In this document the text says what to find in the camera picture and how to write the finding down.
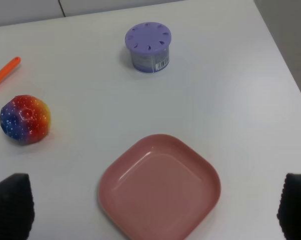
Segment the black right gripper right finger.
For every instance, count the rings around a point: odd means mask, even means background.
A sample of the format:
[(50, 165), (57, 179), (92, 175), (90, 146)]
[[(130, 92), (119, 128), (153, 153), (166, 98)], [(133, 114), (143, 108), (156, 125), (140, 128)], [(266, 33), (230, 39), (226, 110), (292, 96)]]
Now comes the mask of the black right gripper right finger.
[(286, 175), (277, 219), (285, 239), (301, 240), (301, 174)]

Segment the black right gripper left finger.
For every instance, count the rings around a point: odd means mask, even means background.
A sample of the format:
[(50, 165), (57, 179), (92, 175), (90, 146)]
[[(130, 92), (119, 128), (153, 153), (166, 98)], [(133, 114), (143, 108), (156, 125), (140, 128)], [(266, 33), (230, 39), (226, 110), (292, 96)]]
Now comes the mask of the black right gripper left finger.
[(0, 182), (0, 240), (26, 240), (35, 219), (27, 173), (14, 173)]

